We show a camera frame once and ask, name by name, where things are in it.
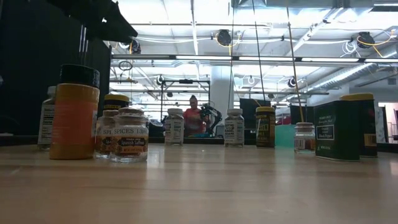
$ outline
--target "white bottle cap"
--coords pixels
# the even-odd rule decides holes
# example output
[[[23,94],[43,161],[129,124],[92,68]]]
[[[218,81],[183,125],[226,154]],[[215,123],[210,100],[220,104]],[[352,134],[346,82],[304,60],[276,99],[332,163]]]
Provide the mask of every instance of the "white bottle cap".
[[[55,91],[57,90],[56,86],[49,86],[48,90],[47,90],[47,94],[48,95],[55,95]]]
[[[167,110],[168,114],[182,114],[182,109],[180,108],[169,108]]]
[[[239,109],[228,109],[226,112],[227,114],[242,114],[243,110],[241,108]]]

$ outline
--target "supplement bottle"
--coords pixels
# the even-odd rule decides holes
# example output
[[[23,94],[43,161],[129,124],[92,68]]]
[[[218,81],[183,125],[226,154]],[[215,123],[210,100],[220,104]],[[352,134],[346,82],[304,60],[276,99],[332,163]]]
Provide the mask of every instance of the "supplement bottle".
[[[242,109],[228,109],[225,118],[225,147],[243,147],[244,144],[244,118]]]
[[[103,116],[98,118],[95,135],[95,157],[107,159],[111,152],[111,138],[115,127],[114,116],[118,115],[117,110],[104,110]]]
[[[52,122],[54,120],[55,109],[55,90],[56,86],[50,86],[47,90],[49,98],[42,104],[42,114],[40,115],[39,139],[37,147],[39,150],[49,151],[51,146]]]
[[[112,133],[111,161],[146,161],[149,131],[144,112],[134,108],[120,108],[115,116],[116,125]]]
[[[168,146],[177,144],[182,146],[184,141],[184,117],[180,108],[167,110],[165,120],[165,144]]]

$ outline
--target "small glass jar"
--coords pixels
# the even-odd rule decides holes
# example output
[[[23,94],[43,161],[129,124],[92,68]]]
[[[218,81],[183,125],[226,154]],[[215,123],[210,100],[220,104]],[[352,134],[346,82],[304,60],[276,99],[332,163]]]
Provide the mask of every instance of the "small glass jar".
[[[111,152],[112,132],[115,128],[114,116],[117,110],[105,110],[103,116],[98,118],[95,135],[95,152],[97,159],[108,159]]]
[[[148,156],[149,131],[144,112],[135,108],[120,108],[115,116],[112,133],[111,161],[139,162]]]
[[[42,151],[49,151],[52,137],[52,123],[55,111],[55,90],[56,86],[50,86],[47,90],[49,96],[42,104],[42,114],[40,116],[39,139],[37,147]]]
[[[312,123],[297,123],[294,134],[294,152],[315,153],[315,128]]]
[[[243,147],[244,118],[242,109],[228,109],[225,118],[224,145],[225,147]]]
[[[167,110],[168,116],[165,120],[165,145],[180,145],[184,142],[184,117],[180,108]]]

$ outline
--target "bottle label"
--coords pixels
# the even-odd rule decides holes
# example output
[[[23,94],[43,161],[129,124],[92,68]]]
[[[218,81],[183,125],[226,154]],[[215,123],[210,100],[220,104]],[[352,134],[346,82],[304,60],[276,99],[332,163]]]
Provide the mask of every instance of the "bottle label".
[[[97,108],[87,101],[57,100],[52,143],[94,146]]]
[[[51,144],[55,105],[42,105],[38,144]]]
[[[95,137],[95,151],[101,154],[109,154],[112,145],[113,128],[99,128]]]
[[[165,122],[165,142],[180,143],[184,140],[184,120],[167,119]]]
[[[224,142],[228,144],[244,143],[244,122],[242,120],[226,120]]]
[[[294,138],[294,149],[314,151],[315,139]]]
[[[148,129],[119,127],[113,129],[111,151],[117,156],[138,156],[148,151]]]

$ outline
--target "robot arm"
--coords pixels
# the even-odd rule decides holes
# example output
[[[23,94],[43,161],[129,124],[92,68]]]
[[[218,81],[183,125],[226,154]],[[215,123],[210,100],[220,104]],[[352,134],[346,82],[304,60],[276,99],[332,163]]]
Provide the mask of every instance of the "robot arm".
[[[223,119],[223,116],[222,116],[221,112],[214,109],[214,107],[209,106],[209,104],[207,104],[207,103],[201,107],[201,111],[200,111],[200,118],[202,120],[204,120],[205,116],[209,116],[209,119],[210,119],[210,116],[214,117],[213,124],[209,128],[206,128],[207,134],[213,134],[214,128]]]

